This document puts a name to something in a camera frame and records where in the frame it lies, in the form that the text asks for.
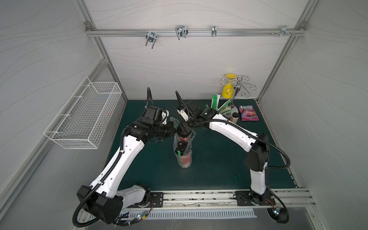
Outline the red paper cup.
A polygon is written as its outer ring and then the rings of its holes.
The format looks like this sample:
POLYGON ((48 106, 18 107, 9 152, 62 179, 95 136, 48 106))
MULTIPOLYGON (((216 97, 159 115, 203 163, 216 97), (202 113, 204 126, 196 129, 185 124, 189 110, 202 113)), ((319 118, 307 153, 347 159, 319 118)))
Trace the red paper cup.
POLYGON ((193 131, 182 131, 180 128, 178 128, 177 133, 175 134, 175 138, 176 138, 176 144, 177 146, 181 145, 181 144, 187 144, 189 146, 192 145, 192 138, 191 135, 193 134, 193 131))
POLYGON ((177 158, 177 162, 178 164, 182 167, 182 168, 188 168, 191 166, 192 163, 192 146, 185 144, 181 144, 179 146, 177 146, 174 150, 175 156, 177 158), (179 162, 178 161, 178 155, 177 155, 177 150, 181 151, 181 156, 182 156, 182 161, 179 162))

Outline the clear plastic carrier bag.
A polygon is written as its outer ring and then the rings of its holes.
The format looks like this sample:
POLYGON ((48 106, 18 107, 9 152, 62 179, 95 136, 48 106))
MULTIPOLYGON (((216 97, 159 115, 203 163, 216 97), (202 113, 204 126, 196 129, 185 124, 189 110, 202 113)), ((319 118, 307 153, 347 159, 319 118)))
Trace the clear plastic carrier bag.
POLYGON ((179 122, 178 119, 171 117, 176 133, 174 134, 173 150, 177 163, 182 168, 188 168, 192 164, 192 142, 196 136, 193 128, 185 121, 179 122))

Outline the green straw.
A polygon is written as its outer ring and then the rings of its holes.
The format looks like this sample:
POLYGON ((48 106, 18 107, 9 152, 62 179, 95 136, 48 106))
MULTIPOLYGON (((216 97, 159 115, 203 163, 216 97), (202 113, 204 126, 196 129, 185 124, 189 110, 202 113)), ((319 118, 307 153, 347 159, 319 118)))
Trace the green straw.
POLYGON ((178 155, 178 161, 181 162, 182 161, 182 156, 181 156, 181 151, 177 150, 177 155, 178 155))

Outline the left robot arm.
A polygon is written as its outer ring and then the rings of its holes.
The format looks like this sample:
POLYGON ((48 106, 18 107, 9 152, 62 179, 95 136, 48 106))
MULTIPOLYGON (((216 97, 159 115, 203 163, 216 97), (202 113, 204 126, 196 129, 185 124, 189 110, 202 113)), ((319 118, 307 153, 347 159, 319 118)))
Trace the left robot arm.
POLYGON ((145 185, 118 188, 130 165, 150 140, 166 139, 176 133, 168 117, 168 110, 148 105, 137 120, 123 129, 113 158, 89 186, 81 186, 77 192, 80 203, 72 217, 75 227, 83 228, 99 220, 116 223, 123 209, 149 202, 150 189, 145 185))

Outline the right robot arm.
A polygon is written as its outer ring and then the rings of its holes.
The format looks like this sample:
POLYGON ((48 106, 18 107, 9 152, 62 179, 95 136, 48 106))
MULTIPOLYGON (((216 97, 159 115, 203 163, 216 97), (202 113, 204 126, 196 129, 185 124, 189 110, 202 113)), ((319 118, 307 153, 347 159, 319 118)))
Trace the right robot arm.
POLYGON ((268 196, 275 197, 268 186, 268 170, 288 169, 291 165, 289 157, 282 149, 270 143, 266 134, 252 133, 231 122, 211 107, 205 110, 200 107, 192 108, 190 103, 185 103, 180 97, 177 100, 177 112, 184 119, 178 127, 179 136, 187 136, 196 127, 207 127, 227 137, 247 152, 245 165, 250 170, 251 176, 250 199, 261 202, 268 196), (268 165, 271 147, 284 157, 286 160, 284 166, 268 165))

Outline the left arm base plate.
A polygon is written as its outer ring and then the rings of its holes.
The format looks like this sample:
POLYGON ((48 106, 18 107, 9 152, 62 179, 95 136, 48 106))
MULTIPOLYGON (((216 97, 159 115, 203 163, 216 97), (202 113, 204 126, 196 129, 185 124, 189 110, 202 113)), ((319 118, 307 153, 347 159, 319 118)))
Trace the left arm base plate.
POLYGON ((135 208, 162 208, 163 207, 163 192, 147 192, 143 200, 135 204, 133 207, 135 208))

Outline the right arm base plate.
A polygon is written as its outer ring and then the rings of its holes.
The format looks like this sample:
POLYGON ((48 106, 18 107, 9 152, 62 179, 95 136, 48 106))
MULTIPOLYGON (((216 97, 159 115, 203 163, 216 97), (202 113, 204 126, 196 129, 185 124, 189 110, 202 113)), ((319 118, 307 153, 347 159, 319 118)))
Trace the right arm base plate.
POLYGON ((274 196, 269 190, 260 195, 253 190, 235 191, 233 197, 237 202, 237 206, 275 206, 274 196))

